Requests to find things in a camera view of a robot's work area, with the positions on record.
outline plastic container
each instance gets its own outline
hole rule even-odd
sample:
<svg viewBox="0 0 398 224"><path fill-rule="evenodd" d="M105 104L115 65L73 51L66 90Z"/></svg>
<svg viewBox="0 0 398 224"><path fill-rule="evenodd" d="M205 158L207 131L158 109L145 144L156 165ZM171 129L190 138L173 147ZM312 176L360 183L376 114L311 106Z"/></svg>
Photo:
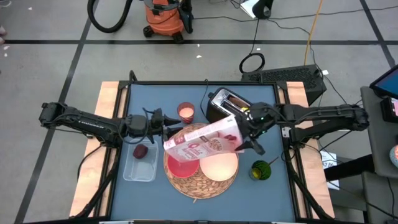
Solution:
<svg viewBox="0 0 398 224"><path fill-rule="evenodd" d="M148 139L144 139L139 144L148 147L148 153L142 159L136 159L132 153L136 149L137 144L130 144L129 151L127 152L126 165L124 166L123 178L126 181L150 182L153 181L156 176L159 153L157 142L155 141L155 143L152 144Z"/></svg>

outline pink cereal box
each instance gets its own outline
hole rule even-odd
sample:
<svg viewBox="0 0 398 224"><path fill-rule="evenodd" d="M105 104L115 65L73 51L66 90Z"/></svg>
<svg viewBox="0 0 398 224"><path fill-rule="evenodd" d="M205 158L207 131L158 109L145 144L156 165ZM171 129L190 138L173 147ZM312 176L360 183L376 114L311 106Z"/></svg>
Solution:
<svg viewBox="0 0 398 224"><path fill-rule="evenodd" d="M234 152L242 135L233 115L164 142L166 152L179 162L188 162L220 153Z"/></svg>

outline gray floor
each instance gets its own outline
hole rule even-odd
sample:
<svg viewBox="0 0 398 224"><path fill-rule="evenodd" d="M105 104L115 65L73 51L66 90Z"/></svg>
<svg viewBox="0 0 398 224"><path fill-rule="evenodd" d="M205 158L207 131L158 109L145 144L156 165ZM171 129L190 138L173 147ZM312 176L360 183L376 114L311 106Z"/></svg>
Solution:
<svg viewBox="0 0 398 224"><path fill-rule="evenodd" d="M100 0L96 17L104 25L114 24L120 17L124 0ZM313 14L318 0L277 0L273 17ZM367 0L369 8L398 5L396 0ZM362 9L359 0L325 0L322 12ZM210 4L193 0L195 17L229 16L250 19L229 2ZM388 51L398 61L398 9L372 11L384 40L391 40ZM0 223L14 223L27 190L32 171L47 134L37 118L45 101L57 101L69 74L73 74L66 103L81 110L94 112L102 81L125 80L133 69L140 80L239 80L239 62L250 49L249 44L86 44L76 54L87 20L86 1L82 0L14 0L0 9L0 24L9 32L0 48ZM281 26L310 30L313 17L279 21ZM115 34L103 34L90 27L87 40L145 40L142 28L147 25L144 6L134 1L124 27ZM194 21L194 32L184 34L191 40L250 40L255 22L227 19ZM155 36L152 39L169 40ZM257 40L306 40L301 30L282 30L268 21L261 21ZM30 44L34 40L48 40ZM359 88L369 85L389 69L386 51L382 50L366 13L354 12L320 16L313 40L340 40L334 45L313 45L317 64L329 71L329 79L349 103L360 99ZM357 42L346 45L344 40L372 40L372 45ZM293 42L256 45L266 57L264 69L303 64L305 45ZM74 56L80 56L76 68ZM254 69L256 59L248 61L246 70ZM342 100L326 83L328 91L321 105L338 105ZM327 144L342 133L322 138ZM83 157L86 139L70 133L55 133L27 211L21 209L25 222L67 218L76 187L76 170ZM370 153L366 131L351 133L330 146L339 156L357 158ZM357 220L335 208L341 219Z"/></svg>

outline shop vacuum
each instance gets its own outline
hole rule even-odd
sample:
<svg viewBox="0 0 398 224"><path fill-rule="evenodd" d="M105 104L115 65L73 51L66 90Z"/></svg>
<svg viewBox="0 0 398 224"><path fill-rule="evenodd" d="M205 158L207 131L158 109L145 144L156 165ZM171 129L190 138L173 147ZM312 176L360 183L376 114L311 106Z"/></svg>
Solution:
<svg viewBox="0 0 398 224"><path fill-rule="evenodd" d="M132 0L127 0L122 17L115 26L106 28L101 26L94 17L94 3L96 0L88 0L87 12L90 21L100 31L113 33L118 31L126 21ZM192 5L191 0L144 0L148 26L143 29L145 37L153 34L167 35L173 37L177 44L183 42L182 31L191 34L192 29Z"/></svg>

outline round wicker mat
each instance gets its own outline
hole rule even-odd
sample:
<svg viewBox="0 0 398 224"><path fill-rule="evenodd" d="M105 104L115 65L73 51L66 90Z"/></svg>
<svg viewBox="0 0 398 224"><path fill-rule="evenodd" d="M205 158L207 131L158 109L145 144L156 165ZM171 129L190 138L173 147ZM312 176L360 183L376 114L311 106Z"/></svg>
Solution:
<svg viewBox="0 0 398 224"><path fill-rule="evenodd" d="M182 136L185 133L200 129L204 126L206 126L206 124L191 124L184 127L184 129L174 135L173 138ZM211 198L223 193L229 188L229 186L231 186L235 180L236 174L238 173L238 169L236 169L235 174L228 180L214 181L205 176L199 167L193 176L188 178L178 178L174 177L169 171L167 167L168 158L169 155L164 152L163 163L168 180L179 192L194 199Z"/></svg>

